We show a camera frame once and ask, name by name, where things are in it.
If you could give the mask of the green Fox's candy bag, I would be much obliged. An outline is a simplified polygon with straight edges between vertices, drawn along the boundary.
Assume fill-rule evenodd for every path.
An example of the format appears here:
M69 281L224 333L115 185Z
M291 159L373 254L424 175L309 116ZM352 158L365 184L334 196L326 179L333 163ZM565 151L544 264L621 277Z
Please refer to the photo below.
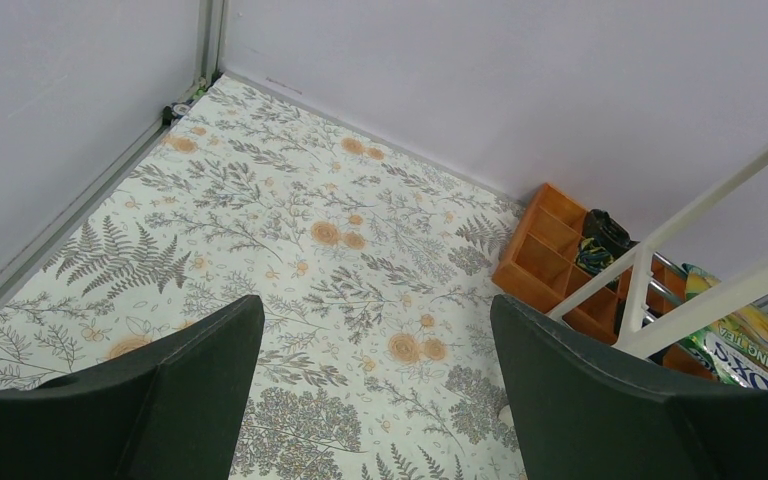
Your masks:
M679 342L725 384L768 390L768 314L747 304Z

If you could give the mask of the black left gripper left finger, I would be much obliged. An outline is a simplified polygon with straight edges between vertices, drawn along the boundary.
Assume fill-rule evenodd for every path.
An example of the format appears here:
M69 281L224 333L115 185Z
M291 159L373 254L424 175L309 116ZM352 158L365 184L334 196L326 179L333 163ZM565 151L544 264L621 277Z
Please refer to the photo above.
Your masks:
M0 479L225 479L257 365L261 299L29 390L0 390Z

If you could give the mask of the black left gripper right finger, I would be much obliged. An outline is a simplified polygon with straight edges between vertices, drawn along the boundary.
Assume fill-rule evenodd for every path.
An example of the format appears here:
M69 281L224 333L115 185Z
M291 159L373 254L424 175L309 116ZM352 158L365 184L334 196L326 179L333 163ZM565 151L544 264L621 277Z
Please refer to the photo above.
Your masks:
M531 479L768 479L768 391L633 357L496 296L490 321Z

